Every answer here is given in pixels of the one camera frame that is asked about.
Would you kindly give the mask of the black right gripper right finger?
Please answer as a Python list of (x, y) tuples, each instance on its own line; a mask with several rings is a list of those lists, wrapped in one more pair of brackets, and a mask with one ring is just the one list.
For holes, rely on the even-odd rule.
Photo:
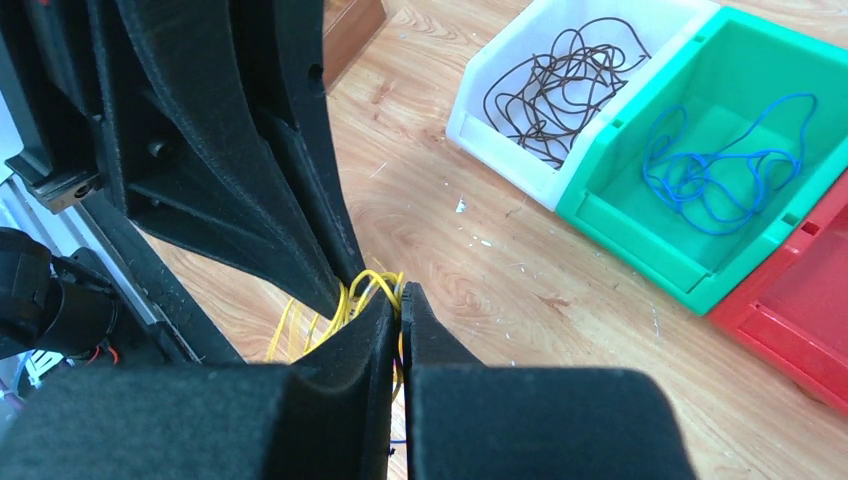
[(692, 479), (670, 401), (643, 372), (488, 366), (402, 295), (408, 473), (413, 479)]

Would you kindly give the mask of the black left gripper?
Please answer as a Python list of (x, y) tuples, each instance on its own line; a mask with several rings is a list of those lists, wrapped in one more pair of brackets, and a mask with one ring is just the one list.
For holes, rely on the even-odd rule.
[(239, 73), (234, 1), (4, 1), (7, 166), (49, 211), (101, 193), (154, 237), (331, 315), (319, 250)]

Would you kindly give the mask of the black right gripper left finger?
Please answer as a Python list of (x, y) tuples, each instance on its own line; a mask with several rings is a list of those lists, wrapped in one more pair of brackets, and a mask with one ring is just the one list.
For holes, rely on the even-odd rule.
[(51, 378), (5, 479), (382, 479), (395, 312), (381, 294), (291, 365), (96, 365)]

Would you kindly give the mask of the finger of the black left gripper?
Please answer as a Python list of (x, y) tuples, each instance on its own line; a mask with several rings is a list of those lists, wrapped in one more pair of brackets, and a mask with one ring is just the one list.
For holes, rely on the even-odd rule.
[(363, 270), (344, 201), (323, 80), (321, 1), (234, 1), (239, 73), (268, 142), (332, 275)]

